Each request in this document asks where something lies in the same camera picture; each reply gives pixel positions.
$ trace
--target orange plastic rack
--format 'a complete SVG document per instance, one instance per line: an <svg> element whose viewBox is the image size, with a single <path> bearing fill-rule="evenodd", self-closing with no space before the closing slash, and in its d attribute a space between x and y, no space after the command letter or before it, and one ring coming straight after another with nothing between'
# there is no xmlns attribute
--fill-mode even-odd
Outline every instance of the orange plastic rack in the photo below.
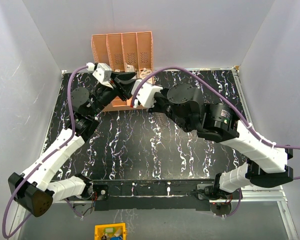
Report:
<svg viewBox="0 0 300 240"><path fill-rule="evenodd" d="M110 65L113 71L128 72L127 65L132 65L139 77L144 70L154 70L151 31L92 35L91 48L94 61ZM130 103L131 99L122 101L117 97L104 111L131 110Z"/></svg>

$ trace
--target floor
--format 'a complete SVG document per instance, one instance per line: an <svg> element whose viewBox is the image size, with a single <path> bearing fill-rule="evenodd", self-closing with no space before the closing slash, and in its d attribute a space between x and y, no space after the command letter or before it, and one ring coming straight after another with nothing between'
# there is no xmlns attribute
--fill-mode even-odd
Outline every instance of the floor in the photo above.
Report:
<svg viewBox="0 0 300 240"><path fill-rule="evenodd" d="M128 240L287 240L277 202L242 202L221 219L194 209L110 210L75 218L66 203L31 217L19 240L93 240L95 225L126 223Z"/></svg>

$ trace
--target table surface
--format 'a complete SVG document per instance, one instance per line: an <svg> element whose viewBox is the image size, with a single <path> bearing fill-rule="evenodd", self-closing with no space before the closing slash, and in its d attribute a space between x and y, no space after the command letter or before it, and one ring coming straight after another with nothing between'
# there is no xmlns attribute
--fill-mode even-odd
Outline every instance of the table surface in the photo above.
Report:
<svg viewBox="0 0 300 240"><path fill-rule="evenodd" d="M229 99L242 113L243 106L231 70L197 70L198 77ZM66 86L70 74L62 76L61 88L49 126L45 147L53 142L69 118ZM180 71L165 71L155 84L170 88L178 83L199 87L206 103L221 100ZM75 86L92 90L97 80L90 73L78 73ZM214 179L230 171L245 157L230 147L185 133L164 116L143 110L102 112L92 138L77 150L57 172L54 180L82 173L93 180Z"/></svg>

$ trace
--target gray wall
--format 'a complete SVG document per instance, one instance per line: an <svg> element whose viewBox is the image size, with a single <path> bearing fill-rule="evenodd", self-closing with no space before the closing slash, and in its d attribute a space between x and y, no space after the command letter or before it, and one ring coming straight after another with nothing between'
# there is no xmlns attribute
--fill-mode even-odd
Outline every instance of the gray wall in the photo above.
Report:
<svg viewBox="0 0 300 240"><path fill-rule="evenodd" d="M0 0L0 239L11 196L8 177L38 158L60 79L61 71L24 3Z"/></svg>
<svg viewBox="0 0 300 240"><path fill-rule="evenodd" d="M240 65L273 0L23 0L62 70L93 61L91 35L152 31L155 68Z"/></svg>
<svg viewBox="0 0 300 240"><path fill-rule="evenodd" d="M280 144L300 145L300 0L276 0L240 67L255 128ZM289 161L300 176L300 151ZM283 186L300 236L300 180Z"/></svg>

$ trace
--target robotic arm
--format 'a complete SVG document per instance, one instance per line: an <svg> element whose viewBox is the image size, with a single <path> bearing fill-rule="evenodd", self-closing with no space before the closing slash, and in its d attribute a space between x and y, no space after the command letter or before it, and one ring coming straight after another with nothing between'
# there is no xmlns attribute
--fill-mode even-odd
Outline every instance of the robotic arm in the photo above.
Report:
<svg viewBox="0 0 300 240"><path fill-rule="evenodd" d="M75 136L58 149L72 135L68 122L37 161L21 174L13 173L8 179L13 193L21 181L41 164L14 198L35 217L40 217L53 203L62 199L71 196L88 199L92 195L93 182L81 174L61 181L51 180L67 159L94 134L99 125L96 116L116 97L123 101L130 99L141 82L136 80L135 72L113 72L104 63L91 63L88 69L94 71L98 83L93 91L78 87L71 93ZM248 161L237 169L217 174L213 186L197 190L207 199L216 200L251 184L272 188L293 180L293 169L287 166L288 159L293 156L291 150L269 147L258 141L231 108L222 103L205 103L199 88L182 83L168 89L145 83L137 100L148 108L148 112L165 114L183 131L196 130L199 138L232 147L248 157ZM58 151L43 162L55 149Z"/></svg>
<svg viewBox="0 0 300 240"><path fill-rule="evenodd" d="M43 215L50 206L62 199L77 196L89 198L93 193L93 182L83 176L76 174L69 179L51 182L57 171L68 160L68 158L89 140L97 129L99 122L96 116L111 103L116 97L123 101L131 98L131 91L135 84L135 72L113 72L111 68L99 63L92 64L93 76L98 80L93 91L84 87L78 87L71 92L71 103L75 120L75 136L62 148L59 146L72 135L71 122L66 124L57 139L35 161L21 174L13 173L9 179L11 193L28 176L33 169L41 164L30 178L17 192L14 200L27 209L35 217ZM52 151L58 151L43 162Z"/></svg>
<svg viewBox="0 0 300 240"><path fill-rule="evenodd" d="M140 82L136 81L132 93ZM216 200L247 185L273 188L293 180L293 169L287 165L293 157L292 149L263 144L230 107L205 103L199 88L181 83L168 89L146 82L137 99L149 107L148 112L165 114L186 133L196 130L199 138L229 146L248 157L242 166L217 174L213 186L198 190L208 199Z"/></svg>

